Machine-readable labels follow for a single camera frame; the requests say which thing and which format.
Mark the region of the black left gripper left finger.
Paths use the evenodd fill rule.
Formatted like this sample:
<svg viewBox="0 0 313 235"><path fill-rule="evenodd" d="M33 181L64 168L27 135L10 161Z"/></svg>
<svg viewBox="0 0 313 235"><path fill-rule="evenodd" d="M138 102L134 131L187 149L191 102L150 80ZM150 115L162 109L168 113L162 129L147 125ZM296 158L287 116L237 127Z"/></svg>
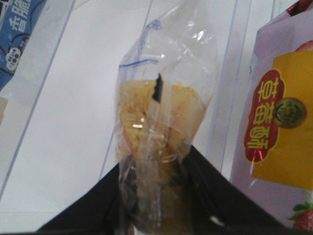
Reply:
<svg viewBox="0 0 313 235"><path fill-rule="evenodd" d="M93 188L42 225L41 235L113 235L118 208L119 166L114 166Z"/></svg>

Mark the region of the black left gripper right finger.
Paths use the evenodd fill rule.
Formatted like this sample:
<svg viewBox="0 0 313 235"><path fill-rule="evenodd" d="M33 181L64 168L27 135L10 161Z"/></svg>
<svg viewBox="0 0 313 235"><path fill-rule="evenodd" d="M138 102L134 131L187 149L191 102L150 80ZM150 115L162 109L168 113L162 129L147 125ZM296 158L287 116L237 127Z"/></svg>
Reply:
<svg viewBox="0 0 313 235"><path fill-rule="evenodd" d="M195 147L182 162L192 183L197 235L292 235L237 190Z"/></svg>

